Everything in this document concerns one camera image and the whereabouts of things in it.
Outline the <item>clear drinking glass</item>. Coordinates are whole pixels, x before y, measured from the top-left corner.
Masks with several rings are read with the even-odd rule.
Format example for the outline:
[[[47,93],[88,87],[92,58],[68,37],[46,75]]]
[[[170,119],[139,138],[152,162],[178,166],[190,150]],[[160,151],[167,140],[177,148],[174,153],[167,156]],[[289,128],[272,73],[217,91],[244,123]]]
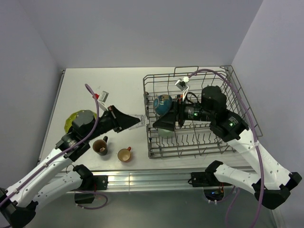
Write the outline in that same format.
[[[146,127],[148,125],[148,118],[146,115],[143,114],[132,114],[132,117],[138,118],[140,121],[129,128],[129,130]]]

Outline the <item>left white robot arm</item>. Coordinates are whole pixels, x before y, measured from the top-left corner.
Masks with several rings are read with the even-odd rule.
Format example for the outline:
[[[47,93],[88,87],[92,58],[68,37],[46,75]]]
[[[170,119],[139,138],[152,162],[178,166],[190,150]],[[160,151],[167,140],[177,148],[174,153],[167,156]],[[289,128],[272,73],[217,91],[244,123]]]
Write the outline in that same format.
[[[52,179],[90,149],[90,140],[114,130],[119,133],[140,122],[139,118],[110,106],[99,117],[90,110],[77,113],[67,134],[50,154],[24,178],[0,190],[0,212],[13,228],[25,227],[36,211],[71,190],[93,186],[93,174],[84,165],[77,165],[64,177]]]

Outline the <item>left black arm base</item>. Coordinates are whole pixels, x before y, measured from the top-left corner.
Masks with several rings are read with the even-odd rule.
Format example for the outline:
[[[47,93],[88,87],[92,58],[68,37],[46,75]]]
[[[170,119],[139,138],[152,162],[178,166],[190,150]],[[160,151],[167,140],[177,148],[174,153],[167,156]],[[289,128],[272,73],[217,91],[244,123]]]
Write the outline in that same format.
[[[93,175],[84,178],[84,180],[82,180],[80,187],[78,187],[77,190],[84,190],[84,191],[106,190],[107,185],[108,185],[107,175]]]

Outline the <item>mint green cup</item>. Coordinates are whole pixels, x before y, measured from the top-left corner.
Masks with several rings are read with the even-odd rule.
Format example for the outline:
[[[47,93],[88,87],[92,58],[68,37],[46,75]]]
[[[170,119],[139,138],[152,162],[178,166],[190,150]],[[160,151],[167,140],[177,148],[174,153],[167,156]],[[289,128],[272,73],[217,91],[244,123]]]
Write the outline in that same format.
[[[172,138],[175,136],[174,131],[169,131],[169,130],[165,130],[165,129],[161,129],[161,128],[157,129],[157,133],[161,138]]]

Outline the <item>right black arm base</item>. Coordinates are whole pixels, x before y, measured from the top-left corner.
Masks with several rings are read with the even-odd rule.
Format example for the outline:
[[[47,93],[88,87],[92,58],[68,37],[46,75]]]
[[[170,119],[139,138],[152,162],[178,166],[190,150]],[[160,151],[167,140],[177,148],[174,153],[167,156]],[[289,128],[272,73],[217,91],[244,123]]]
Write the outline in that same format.
[[[192,172],[188,184],[192,187],[222,187],[222,186],[232,186],[232,184],[226,182],[220,182],[216,179],[214,174],[202,171],[202,172]]]

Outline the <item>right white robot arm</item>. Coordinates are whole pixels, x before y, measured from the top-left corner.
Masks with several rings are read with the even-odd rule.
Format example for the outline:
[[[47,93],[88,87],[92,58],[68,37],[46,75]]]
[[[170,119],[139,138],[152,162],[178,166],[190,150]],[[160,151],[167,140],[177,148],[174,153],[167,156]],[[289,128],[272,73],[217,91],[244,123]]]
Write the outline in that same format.
[[[238,152],[256,171],[255,175],[231,168],[221,161],[212,162],[205,169],[210,185],[228,183],[252,193],[268,209],[282,205],[302,180],[297,172],[290,172],[279,164],[255,138],[253,131],[240,115],[227,109],[227,97],[218,86],[202,89],[201,101],[172,102],[170,110],[154,124],[154,128],[174,131],[185,121],[207,121],[210,130]]]

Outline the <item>blue bowl beige inside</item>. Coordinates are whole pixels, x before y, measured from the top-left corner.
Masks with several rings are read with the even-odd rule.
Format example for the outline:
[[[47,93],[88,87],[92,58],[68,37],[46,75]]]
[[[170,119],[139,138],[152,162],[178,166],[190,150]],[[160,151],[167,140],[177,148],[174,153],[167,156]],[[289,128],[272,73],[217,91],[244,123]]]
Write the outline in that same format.
[[[162,116],[171,109],[172,97],[170,95],[159,95],[154,99],[152,105],[156,114]]]

